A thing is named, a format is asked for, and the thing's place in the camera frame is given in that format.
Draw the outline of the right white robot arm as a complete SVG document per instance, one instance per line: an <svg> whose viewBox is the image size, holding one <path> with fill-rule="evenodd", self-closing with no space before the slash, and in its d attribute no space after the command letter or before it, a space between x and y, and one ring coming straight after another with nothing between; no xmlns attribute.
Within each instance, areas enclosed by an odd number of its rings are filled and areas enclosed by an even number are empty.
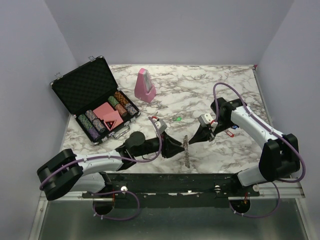
<svg viewBox="0 0 320 240"><path fill-rule="evenodd" d="M253 138L262 150L257 165L231 177L230 191L234 195L243 195L248 186L273 182L300 170L298 139L293 134L273 130L240 99L226 101L220 97L210 107L218 114L218 119L214 120L209 113L198 117L200 125L189 140L190 145L211 142L217 134L239 127Z"/></svg>

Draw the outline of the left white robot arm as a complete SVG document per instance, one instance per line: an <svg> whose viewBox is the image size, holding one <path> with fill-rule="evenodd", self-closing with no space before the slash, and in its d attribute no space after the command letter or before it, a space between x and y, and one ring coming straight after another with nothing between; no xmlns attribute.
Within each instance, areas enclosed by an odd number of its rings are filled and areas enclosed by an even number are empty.
<svg viewBox="0 0 320 240"><path fill-rule="evenodd" d="M36 171L39 189L48 201L57 200L71 192L86 175L127 170L136 163L151 162L159 155L168 159L184 150L182 143L166 132L146 139L140 131L133 132L121 146L107 153L76 155L72 149L64 149Z"/></svg>

